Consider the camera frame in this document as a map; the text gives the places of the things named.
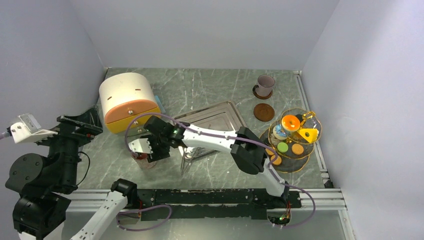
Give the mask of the metal tongs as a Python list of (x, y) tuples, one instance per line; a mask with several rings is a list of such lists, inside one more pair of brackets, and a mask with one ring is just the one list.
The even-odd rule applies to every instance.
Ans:
[(182, 176), (190, 169), (192, 163), (206, 152), (203, 147), (180, 147), (179, 150), (181, 153), (180, 174)]

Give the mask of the orange biscuit front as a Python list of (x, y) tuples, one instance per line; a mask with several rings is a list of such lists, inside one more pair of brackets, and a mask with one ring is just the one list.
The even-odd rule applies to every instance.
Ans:
[(269, 157), (270, 163), (274, 166), (279, 166), (282, 163), (282, 158), (279, 155)]

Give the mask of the blue sprinkled donut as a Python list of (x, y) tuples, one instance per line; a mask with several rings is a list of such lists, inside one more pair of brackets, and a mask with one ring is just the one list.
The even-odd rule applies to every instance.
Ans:
[(287, 135), (282, 130), (282, 126), (280, 124), (277, 124), (276, 126), (273, 127), (272, 134), (278, 140), (286, 140), (287, 139)]

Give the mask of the purple mug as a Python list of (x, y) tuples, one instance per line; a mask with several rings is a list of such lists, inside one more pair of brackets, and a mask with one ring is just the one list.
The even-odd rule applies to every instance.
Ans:
[(275, 79), (273, 77), (269, 76), (269, 75), (263, 74), (263, 75), (260, 75), (257, 78), (257, 82), (256, 82), (255, 85), (261, 85), (263, 87), (273, 89), (273, 87), (275, 85)]

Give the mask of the orange donut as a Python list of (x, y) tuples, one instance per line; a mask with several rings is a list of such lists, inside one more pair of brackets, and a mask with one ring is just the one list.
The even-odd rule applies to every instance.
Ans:
[(301, 122), (295, 115), (285, 115), (281, 119), (281, 126), (285, 131), (296, 132), (300, 128)]

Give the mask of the small glass plate gold rim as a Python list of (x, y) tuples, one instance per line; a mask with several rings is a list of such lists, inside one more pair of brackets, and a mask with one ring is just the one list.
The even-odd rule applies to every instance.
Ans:
[[(319, 130), (319, 135), (318, 135), (318, 139), (315, 142), (317, 142), (321, 138), (321, 135), (322, 135), (322, 125), (321, 125), (320, 121), (318, 120), (318, 118), (316, 117), (316, 113), (315, 112), (309, 111), (309, 110), (305, 110), (305, 109), (299, 108), (299, 107), (287, 109), (287, 110), (283, 111), (282, 115), (280, 116), (280, 118), (278, 120), (278, 123), (280, 125), (281, 125), (282, 117), (284, 117), (286, 115), (295, 115), (300, 120), (300, 128), (299, 129), (302, 129), (302, 128), (305, 128), (305, 129), (318, 129)], [(313, 142), (313, 143), (307, 143), (297, 133), (298, 130), (297, 131), (294, 131), (294, 132), (286, 131), (283, 128), (282, 128), (282, 130), (286, 133), (287, 139), (290, 140), (290, 141), (293, 141), (295, 143), (303, 144), (303, 145), (308, 145), (308, 144), (314, 144), (315, 143), (315, 142)]]

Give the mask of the yellow cake piece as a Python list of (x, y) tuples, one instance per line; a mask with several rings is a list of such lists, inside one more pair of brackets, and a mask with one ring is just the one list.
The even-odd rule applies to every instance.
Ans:
[(316, 128), (300, 128), (297, 133), (307, 143), (311, 144), (318, 139), (320, 131)]

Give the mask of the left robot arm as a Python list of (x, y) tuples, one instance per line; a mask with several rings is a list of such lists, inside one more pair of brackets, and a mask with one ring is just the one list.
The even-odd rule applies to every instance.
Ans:
[(56, 240), (71, 204), (68, 195), (78, 189), (81, 148), (103, 132), (96, 106), (80, 115), (61, 115), (57, 126), (44, 129), (30, 113), (19, 115), (7, 129), (15, 143), (48, 147), (47, 156), (27, 153), (14, 161), (5, 187), (19, 194), (13, 226), (22, 240)]

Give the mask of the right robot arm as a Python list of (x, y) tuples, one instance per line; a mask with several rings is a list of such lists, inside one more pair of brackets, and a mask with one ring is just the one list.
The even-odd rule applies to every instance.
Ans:
[(288, 183), (281, 178), (272, 163), (271, 148), (247, 127), (238, 130), (220, 131), (198, 127), (172, 119), (166, 122), (153, 115), (144, 125), (147, 135), (129, 143), (129, 148), (138, 154), (147, 154), (150, 161), (166, 157), (170, 148), (204, 148), (228, 153), (240, 171), (256, 176), (264, 184), (275, 207), (282, 207), (289, 200)]

